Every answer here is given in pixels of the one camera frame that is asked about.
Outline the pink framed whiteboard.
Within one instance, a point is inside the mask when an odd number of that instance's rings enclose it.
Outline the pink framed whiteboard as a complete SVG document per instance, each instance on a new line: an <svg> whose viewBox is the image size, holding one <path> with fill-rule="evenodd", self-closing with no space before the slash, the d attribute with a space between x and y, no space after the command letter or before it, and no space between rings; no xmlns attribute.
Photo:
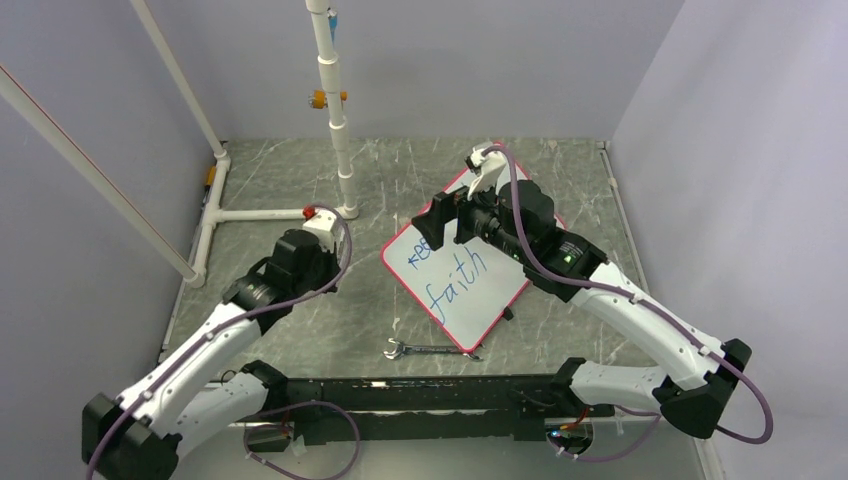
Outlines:
<svg viewBox="0 0 848 480"><path fill-rule="evenodd" d="M463 352L475 350L530 282L522 266L479 238L457 244L458 221L437 250L408 224L388 241L381 260Z"/></svg>

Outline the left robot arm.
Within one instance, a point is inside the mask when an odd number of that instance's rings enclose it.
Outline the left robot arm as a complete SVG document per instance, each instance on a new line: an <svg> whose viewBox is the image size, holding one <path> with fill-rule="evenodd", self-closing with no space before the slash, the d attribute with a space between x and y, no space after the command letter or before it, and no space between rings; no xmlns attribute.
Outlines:
<svg viewBox="0 0 848 480"><path fill-rule="evenodd" d="M244 365L215 389L206 385L294 306L336 291L351 257L345 226L306 223L286 231L165 361L116 397L98 394L86 404L87 478L169 479L181 460L232 423L322 407L321 400L293 401L289 378L263 361Z"/></svg>

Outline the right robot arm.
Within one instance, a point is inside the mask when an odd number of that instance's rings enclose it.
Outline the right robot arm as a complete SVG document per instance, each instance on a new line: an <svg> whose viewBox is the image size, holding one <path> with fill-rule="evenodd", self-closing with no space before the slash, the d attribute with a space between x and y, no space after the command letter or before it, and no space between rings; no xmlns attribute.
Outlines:
<svg viewBox="0 0 848 480"><path fill-rule="evenodd" d="M569 358L551 384L557 411L574 415L583 407L615 404L658 413L691 437L708 439L719 431L750 346L721 341L654 304L602 250L558 225L554 201L534 182L519 181L518 198L532 258L520 243L507 185L475 194L466 187L440 192L411 224L438 250L454 222L455 243L481 240L494 247L520 263L535 287L602 319L656 363L617 367Z"/></svg>

